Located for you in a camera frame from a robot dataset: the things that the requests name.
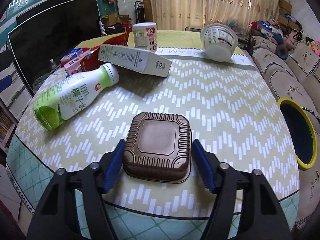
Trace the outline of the yellow rimmed dark trash bin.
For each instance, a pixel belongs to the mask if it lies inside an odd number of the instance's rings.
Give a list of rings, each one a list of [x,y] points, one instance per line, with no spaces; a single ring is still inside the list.
[[[285,119],[295,149],[298,166],[309,170],[317,159],[317,139],[313,124],[298,103],[280,98],[277,105]]]

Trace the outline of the beige curtain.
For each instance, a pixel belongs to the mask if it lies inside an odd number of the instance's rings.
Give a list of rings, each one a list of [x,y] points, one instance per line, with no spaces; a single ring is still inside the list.
[[[202,29],[235,24],[244,33],[254,21],[276,18],[279,0],[149,0],[151,18],[161,30]]]

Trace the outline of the black television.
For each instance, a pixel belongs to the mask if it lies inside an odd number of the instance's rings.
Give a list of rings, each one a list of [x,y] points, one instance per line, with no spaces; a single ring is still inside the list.
[[[97,0],[71,0],[46,9],[8,33],[17,70],[31,92],[35,80],[80,42],[99,37]]]

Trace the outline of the plush toy pile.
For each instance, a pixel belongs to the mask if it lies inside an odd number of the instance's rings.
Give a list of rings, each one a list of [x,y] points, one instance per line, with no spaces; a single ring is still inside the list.
[[[285,35],[283,37],[283,41],[288,50],[294,49],[298,42],[302,42],[317,56],[319,56],[319,41],[314,41],[312,38],[304,37],[302,30],[293,29],[289,35]]]

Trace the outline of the patterned table cloth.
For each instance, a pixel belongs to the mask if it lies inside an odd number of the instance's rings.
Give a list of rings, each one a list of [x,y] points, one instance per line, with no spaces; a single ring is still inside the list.
[[[173,153],[180,132],[234,169],[259,169],[278,197],[289,226],[298,209],[298,165],[285,119],[260,73],[254,68],[211,63],[169,51],[168,77],[119,71],[119,82],[104,89],[88,108],[47,132],[29,106],[12,138],[8,175],[30,212],[58,168],[77,171],[99,161],[141,118],[140,150]],[[181,183],[152,180],[121,171],[104,196],[119,239],[199,239],[215,197],[204,187],[196,165]]]

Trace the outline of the white red paper cup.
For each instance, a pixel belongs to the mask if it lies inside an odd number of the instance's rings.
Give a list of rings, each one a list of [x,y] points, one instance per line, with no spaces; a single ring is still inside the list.
[[[157,24],[155,22],[136,23],[133,25],[135,47],[157,51]]]

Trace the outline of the clear water bottle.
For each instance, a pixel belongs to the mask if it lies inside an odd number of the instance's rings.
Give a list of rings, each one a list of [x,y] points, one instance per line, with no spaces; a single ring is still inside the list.
[[[53,59],[50,60],[50,68],[53,72],[55,72],[58,68],[57,64],[55,63],[55,61]]]

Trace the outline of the white carton box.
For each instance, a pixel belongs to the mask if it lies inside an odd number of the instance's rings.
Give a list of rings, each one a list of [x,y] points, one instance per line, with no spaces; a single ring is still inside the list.
[[[109,63],[138,72],[140,74],[168,77],[171,61],[148,50],[114,46],[108,49]]]

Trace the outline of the beige sectional sofa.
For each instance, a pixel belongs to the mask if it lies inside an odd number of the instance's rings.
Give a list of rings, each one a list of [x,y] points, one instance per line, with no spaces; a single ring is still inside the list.
[[[250,55],[274,97],[287,97],[302,107],[319,136],[319,56],[306,44],[297,42],[283,61],[276,54],[276,45],[253,36]],[[319,222],[319,161],[299,173],[300,197],[295,231]]]

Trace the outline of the red blue tissue pack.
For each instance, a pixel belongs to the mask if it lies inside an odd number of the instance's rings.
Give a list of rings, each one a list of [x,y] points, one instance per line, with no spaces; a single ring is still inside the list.
[[[60,64],[69,75],[80,72],[80,60],[90,51],[90,48],[75,48],[61,58]]]

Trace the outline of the black tower fan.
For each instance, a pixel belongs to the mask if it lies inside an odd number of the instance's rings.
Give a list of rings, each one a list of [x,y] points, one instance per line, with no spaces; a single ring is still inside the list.
[[[136,16],[136,23],[145,22],[144,4],[141,1],[135,2],[135,16]]]

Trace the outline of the red snack bag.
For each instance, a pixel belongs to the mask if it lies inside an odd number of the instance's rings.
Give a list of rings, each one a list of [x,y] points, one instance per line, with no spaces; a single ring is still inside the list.
[[[112,49],[114,46],[127,46],[129,35],[130,33],[125,32],[81,42],[78,48],[85,48],[87,51],[80,59],[80,71],[88,72],[98,69],[108,61],[108,56],[105,56],[108,49]]]

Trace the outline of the cardboard boxes stack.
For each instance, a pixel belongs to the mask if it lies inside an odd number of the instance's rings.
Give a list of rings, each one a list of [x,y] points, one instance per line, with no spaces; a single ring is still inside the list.
[[[292,15],[292,5],[286,0],[279,0],[278,23],[286,30],[301,29],[300,23]]]

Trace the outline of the green coconut water bottle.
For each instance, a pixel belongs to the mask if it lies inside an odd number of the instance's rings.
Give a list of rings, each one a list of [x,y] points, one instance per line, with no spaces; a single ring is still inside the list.
[[[73,74],[43,92],[34,102],[34,114],[47,131],[52,131],[87,108],[107,88],[119,81],[111,63]]]

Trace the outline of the brown plastic food tray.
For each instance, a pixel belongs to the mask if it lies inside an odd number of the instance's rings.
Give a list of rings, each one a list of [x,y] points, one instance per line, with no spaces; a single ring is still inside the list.
[[[190,122],[178,114],[142,112],[132,119],[123,169],[132,177],[179,184],[191,172]]]

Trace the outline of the glass ashtray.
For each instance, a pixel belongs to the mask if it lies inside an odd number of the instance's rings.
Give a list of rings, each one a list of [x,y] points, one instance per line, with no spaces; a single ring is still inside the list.
[[[40,77],[38,77],[34,82],[33,82],[33,92],[36,93],[39,88],[42,86],[44,81],[50,76],[50,73],[46,73]]]

